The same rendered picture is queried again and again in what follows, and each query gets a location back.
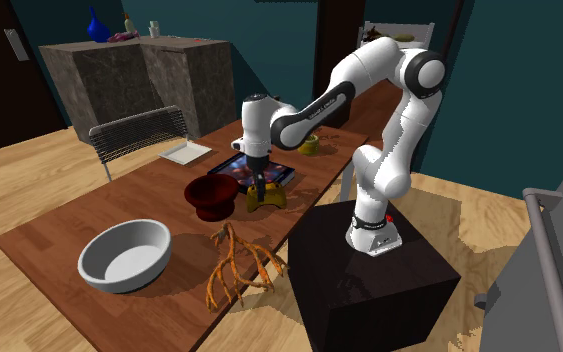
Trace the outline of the book with colourful cover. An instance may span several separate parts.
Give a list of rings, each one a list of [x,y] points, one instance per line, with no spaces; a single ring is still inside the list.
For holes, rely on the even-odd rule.
[[[246,194],[248,187],[254,183],[252,171],[247,166],[244,153],[236,153],[218,166],[208,171],[209,174],[229,175],[239,183],[239,191]],[[278,182],[282,186],[287,185],[295,176],[295,169],[270,161],[264,170],[267,183]]]

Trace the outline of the yellow game controller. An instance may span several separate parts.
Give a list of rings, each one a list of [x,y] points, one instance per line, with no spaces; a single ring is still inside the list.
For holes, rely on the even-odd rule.
[[[278,182],[266,183],[264,199],[263,201],[259,201],[257,188],[254,184],[252,184],[247,189],[246,205],[249,213],[254,212],[256,209],[264,205],[275,205],[279,209],[285,209],[287,206],[285,190]]]

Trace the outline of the dark red bowl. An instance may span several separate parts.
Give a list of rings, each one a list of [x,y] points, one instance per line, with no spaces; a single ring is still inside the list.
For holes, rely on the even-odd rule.
[[[228,218],[235,209],[238,182],[224,174],[208,174],[194,179],[185,190],[185,199],[195,207],[197,216],[207,222]]]

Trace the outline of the yellow green cup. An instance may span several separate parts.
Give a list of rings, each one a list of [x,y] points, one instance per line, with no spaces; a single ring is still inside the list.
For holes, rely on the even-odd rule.
[[[298,148],[298,152],[302,155],[312,156],[316,155],[319,150],[319,137],[311,134],[309,135],[304,143]]]

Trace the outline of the white square tray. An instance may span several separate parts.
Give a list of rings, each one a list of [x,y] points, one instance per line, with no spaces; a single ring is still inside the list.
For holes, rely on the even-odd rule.
[[[210,151],[211,148],[207,146],[202,146],[187,140],[166,151],[159,153],[159,156],[178,164],[186,165]]]

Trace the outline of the orange branched root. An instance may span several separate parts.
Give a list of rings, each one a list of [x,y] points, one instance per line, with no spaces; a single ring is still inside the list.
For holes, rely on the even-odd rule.
[[[212,271],[205,293],[205,305],[209,313],[211,313],[214,309],[218,309],[218,303],[214,297],[214,283],[218,280],[224,290],[224,293],[229,301],[232,300],[232,295],[229,291],[229,286],[226,283],[226,280],[223,276],[223,270],[226,266],[229,266],[232,272],[233,277],[233,284],[234,284],[234,291],[237,295],[237,299],[241,305],[244,305],[243,297],[239,289],[240,284],[244,284],[246,286],[252,286],[257,288],[262,288],[264,291],[275,291],[275,286],[273,281],[271,280],[268,271],[263,264],[262,259],[259,257],[259,254],[262,253],[265,257],[269,260],[270,263],[273,264],[274,268],[276,269],[279,276],[284,275],[284,269],[289,269],[289,265],[277,254],[271,252],[270,250],[264,248],[261,245],[248,242],[243,238],[239,237],[232,224],[229,222],[224,222],[221,229],[218,230],[211,236],[211,239],[214,241],[214,245],[218,247],[220,244],[223,243],[224,240],[227,240],[229,243],[229,251],[228,254],[224,259],[222,259]],[[253,280],[249,280],[244,278],[239,270],[237,269],[236,263],[236,246],[240,244],[246,250],[248,250],[255,261],[257,272],[261,277],[261,282],[256,282]]]

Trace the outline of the chair with black mesh back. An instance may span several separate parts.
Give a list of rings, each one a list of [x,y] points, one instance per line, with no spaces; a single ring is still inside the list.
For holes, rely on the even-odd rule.
[[[104,123],[89,130],[89,138],[112,181],[107,163],[136,150],[170,139],[188,138],[182,111],[168,106]]]

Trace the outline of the brown wooden table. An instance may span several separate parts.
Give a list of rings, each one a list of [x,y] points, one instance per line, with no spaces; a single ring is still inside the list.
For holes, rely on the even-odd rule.
[[[331,127],[315,132],[324,151],[307,157],[272,148],[270,160],[295,168],[286,186],[286,209],[246,210],[235,199],[227,219],[238,236],[277,251],[289,232],[348,165],[366,135]],[[194,352],[236,302],[215,283],[218,312],[208,313],[206,285],[226,256],[225,241],[214,247],[211,234],[222,222],[200,220],[184,197],[195,178],[235,154],[230,142],[242,135],[235,121],[195,142],[212,149],[188,166],[160,158],[83,196],[0,235],[0,249],[101,352]],[[117,295],[90,287],[77,271],[83,248],[102,231],[133,219],[164,223],[173,236],[169,263],[156,281],[132,294]]]

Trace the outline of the grey white bowl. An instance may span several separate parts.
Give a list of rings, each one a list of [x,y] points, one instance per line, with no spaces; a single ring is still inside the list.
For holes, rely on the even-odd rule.
[[[106,229],[85,246],[78,259],[78,273],[88,285],[103,292],[134,291],[161,274],[171,247],[171,233],[163,223],[126,221]]]

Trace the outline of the dark stone cabinet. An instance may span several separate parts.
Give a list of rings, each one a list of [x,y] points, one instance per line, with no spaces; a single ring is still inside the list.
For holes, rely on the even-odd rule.
[[[237,119],[231,44],[141,36],[39,48],[78,139],[120,118],[179,108],[189,135],[205,136]]]

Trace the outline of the black robot stand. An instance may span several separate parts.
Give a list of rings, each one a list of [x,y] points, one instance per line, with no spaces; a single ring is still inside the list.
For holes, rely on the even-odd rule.
[[[378,257],[345,239],[354,202],[312,208],[289,236],[289,278],[314,352],[392,352],[426,340],[460,276],[394,207],[402,245]]]

